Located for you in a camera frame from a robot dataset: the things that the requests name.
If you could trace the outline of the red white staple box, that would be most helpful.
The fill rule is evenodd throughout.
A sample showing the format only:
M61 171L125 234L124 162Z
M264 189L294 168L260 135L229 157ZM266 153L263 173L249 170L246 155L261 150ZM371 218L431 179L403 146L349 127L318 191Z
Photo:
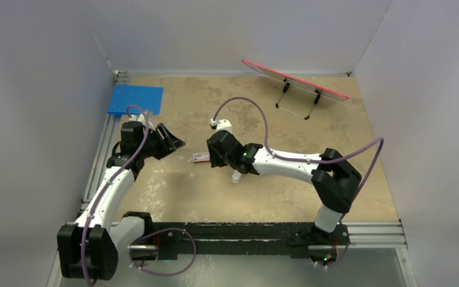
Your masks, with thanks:
M210 154L208 152L194 153L192 155L192 162L194 164L209 163L210 162Z

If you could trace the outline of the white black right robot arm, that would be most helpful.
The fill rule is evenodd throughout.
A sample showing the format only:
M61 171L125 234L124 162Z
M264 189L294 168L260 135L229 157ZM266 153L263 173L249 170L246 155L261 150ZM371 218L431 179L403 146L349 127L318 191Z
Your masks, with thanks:
M362 180L361 174L335 149L327 148L321 154L270 153L261 144L242 145L226 130L208 138L207 147L211 166L231 167L235 183L243 175L252 174L284 176L312 184L322 203L311 228L313 239L319 243L334 237Z

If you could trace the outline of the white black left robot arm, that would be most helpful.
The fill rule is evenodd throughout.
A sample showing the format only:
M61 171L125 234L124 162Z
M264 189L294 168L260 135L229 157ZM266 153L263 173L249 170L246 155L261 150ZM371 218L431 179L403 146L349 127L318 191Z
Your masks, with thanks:
M157 160L185 146L185 142L160 123L142 121L122 125L117 142L96 194L73 224L61 226L57 233L60 269L64 278L85 279L89 284L110 280L118 265L119 254L133 240L145 245L154 238L150 215L129 212L115 227L112 220L135 183L145 160Z

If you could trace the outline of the white stapler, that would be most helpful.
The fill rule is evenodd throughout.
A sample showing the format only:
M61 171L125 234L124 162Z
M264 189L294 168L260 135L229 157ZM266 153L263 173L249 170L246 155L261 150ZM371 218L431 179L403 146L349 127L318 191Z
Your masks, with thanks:
M231 176L231 181L234 184L237 184L241 181L242 177L243 177L243 174L240 173L238 170L235 170Z

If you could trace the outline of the blue plastic board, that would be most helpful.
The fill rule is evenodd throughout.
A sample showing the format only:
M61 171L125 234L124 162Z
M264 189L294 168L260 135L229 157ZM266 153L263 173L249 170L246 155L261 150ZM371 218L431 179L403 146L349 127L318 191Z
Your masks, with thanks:
M128 106L136 105L143 111L150 111L152 115L159 115L163 92L163 87L117 84L113 88L106 112L109 115L123 115L127 113Z

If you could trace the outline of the red tablet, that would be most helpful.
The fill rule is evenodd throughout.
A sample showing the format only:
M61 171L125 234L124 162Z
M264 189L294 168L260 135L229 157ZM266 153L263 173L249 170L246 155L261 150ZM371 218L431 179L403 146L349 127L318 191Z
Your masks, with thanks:
M326 87L322 87L322 86L320 86L318 84L311 83L311 82L309 82L307 80L302 80L302 79L300 79L298 77L294 77L294 76L285 74L283 72L279 72L279 71L273 70L271 68L265 67L263 65L260 65L260 64L254 63L254 62L251 62L249 60L242 59L241 62L244 63L246 66L250 67L251 69L253 69L254 71L259 72L259 73L261 73L263 75L266 75L268 77L271 77L271 78L274 78L276 80L280 80L280 81L283 81L283 82L286 82L286 83L289 83L289 84L293 84L295 86L304 88L306 90L317 91L324 97L328 97L330 99L337 100L337 101L340 101L340 102L350 99L350 97L347 96L346 94L337 92L335 90L331 90L331 89L326 88Z

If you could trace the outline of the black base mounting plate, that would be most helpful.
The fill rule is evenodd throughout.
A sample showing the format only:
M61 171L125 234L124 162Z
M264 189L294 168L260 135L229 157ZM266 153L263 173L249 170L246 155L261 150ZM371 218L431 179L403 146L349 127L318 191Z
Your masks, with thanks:
M134 259L153 251L160 260L188 254L284 255L325 263L349 244L347 227L340 224L325 233L312 222L151 222L129 249Z

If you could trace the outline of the aluminium left rail frame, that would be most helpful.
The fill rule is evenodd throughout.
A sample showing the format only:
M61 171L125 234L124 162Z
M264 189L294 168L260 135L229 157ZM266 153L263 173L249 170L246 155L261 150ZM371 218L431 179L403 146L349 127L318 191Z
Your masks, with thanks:
M104 177L106 161L111 155L114 140L116 140L119 131L120 116L106 115L103 122L103 130L96 149L90 174L81 199L81 208L79 214L88 207L91 198L95 195L100 181Z

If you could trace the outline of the aluminium rail frame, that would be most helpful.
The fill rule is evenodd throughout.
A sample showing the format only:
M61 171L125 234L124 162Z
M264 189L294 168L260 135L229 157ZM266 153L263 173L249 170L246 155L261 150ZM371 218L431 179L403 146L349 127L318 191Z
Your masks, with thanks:
M90 174L81 199L81 208L79 214L88 207L91 198L95 195L100 181L104 177L106 161L111 155L114 140L116 140L119 131L120 116L106 115L103 122L103 130L96 149Z
M154 222L128 213L57 234L48 286L415 286L399 222Z

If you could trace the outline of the aluminium front rail frame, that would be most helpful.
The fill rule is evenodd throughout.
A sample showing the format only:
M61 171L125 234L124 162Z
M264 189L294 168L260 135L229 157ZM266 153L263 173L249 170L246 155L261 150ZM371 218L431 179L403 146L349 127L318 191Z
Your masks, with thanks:
M399 222L154 222L128 213L57 234L48 286L415 286Z

